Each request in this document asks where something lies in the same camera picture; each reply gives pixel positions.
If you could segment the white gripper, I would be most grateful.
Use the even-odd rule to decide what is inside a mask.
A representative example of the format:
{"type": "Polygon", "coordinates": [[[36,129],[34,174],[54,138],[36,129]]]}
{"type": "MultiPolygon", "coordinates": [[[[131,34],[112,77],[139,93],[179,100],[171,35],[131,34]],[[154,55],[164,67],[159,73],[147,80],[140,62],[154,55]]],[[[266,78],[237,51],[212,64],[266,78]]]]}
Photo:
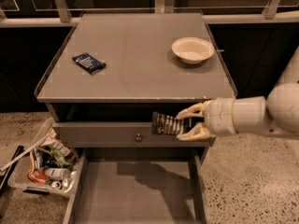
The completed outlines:
{"type": "Polygon", "coordinates": [[[189,132],[178,134],[179,141],[198,141],[216,136],[236,134],[233,123],[233,98],[217,98],[197,103],[177,113],[177,119],[204,118],[189,132]]]}

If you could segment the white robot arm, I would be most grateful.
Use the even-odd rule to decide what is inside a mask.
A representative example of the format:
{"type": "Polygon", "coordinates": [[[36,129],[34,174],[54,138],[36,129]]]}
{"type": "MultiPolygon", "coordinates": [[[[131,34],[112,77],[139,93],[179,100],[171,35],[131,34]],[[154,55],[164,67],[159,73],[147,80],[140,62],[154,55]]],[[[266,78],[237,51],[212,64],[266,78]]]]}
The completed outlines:
{"type": "Polygon", "coordinates": [[[253,133],[260,136],[299,139],[299,83],[280,83],[263,96],[216,98],[192,105],[177,119],[203,118],[189,132],[178,134],[180,141],[253,133]]]}

